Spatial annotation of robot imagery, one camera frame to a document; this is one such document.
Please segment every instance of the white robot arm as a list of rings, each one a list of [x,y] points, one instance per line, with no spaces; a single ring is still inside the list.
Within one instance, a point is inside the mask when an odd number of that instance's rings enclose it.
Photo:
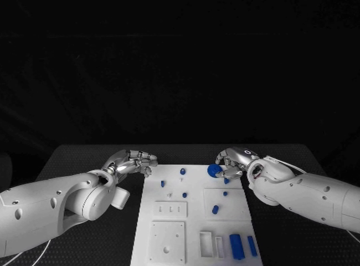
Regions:
[[[360,187],[332,178],[290,169],[272,157],[259,158],[249,149],[227,148],[216,158],[224,160],[227,170],[216,177],[236,179],[247,171],[249,188],[257,199],[318,223],[360,233]]]
[[[156,157],[122,150],[100,170],[17,186],[0,193],[0,258],[17,254],[96,220],[109,205],[122,209],[129,192],[116,185],[128,173],[148,177]]]

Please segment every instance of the white cable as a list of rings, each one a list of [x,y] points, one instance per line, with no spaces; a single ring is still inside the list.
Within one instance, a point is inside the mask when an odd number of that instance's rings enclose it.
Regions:
[[[351,234],[351,232],[347,230],[348,234],[352,236],[352,238],[358,241],[360,243],[360,240],[355,238],[355,236]]]
[[[17,259],[17,257],[21,255],[21,253],[18,253],[17,255],[15,255],[15,257],[12,257],[11,258],[11,260],[2,265],[2,266],[7,266],[15,259]]]
[[[266,156],[266,158],[273,159],[275,161],[283,163],[285,165],[288,165],[289,167],[292,167],[293,169],[296,169],[301,173],[306,173],[299,167],[296,167],[296,166],[290,165],[289,163],[277,160],[276,158],[272,158],[270,156]]]
[[[43,252],[41,252],[41,254],[40,254],[40,256],[38,256],[38,258],[37,258],[37,260],[35,260],[35,262],[33,263],[31,266],[34,266],[35,263],[38,262],[38,260],[40,260],[40,258],[41,258],[41,256],[43,256],[43,254],[44,254],[44,252],[46,252],[46,249],[47,249],[48,244],[50,244],[50,240],[48,240],[48,242],[47,242],[47,244],[46,244],[46,248],[44,248],[44,250],[43,250]]]

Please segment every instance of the black background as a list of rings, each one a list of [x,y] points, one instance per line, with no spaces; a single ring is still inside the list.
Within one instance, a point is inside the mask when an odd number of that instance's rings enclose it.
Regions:
[[[360,186],[360,1],[0,1],[12,185],[128,143],[301,143]]]

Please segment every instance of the dark tabletop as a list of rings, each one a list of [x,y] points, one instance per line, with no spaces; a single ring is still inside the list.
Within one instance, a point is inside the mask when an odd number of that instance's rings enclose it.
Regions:
[[[37,181],[97,169],[122,149],[152,153],[159,164],[208,165],[218,152],[231,146],[247,147],[260,156],[269,155],[306,172],[325,175],[311,151],[301,144],[63,145],[56,149]],[[282,206],[262,203],[247,188],[246,175],[241,183],[263,266],[360,265],[360,244],[348,233],[309,221]],[[79,224],[51,239],[37,265],[129,265],[144,176],[139,173],[128,175],[120,187],[131,193],[123,210],[110,206],[96,221]],[[24,252],[10,265],[31,266],[44,246]],[[0,265],[10,258],[12,256],[0,259]]]

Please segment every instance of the blue rectangular block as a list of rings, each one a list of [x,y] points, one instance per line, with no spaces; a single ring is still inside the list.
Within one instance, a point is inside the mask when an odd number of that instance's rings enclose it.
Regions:
[[[240,235],[237,234],[230,235],[230,244],[231,244],[231,250],[233,250],[233,259],[239,259],[239,260],[244,259]]]
[[[253,237],[247,236],[247,240],[249,240],[249,245],[250,245],[250,250],[252,250],[252,256],[256,257],[257,253],[256,253],[256,248],[254,248],[254,243],[253,243]]]

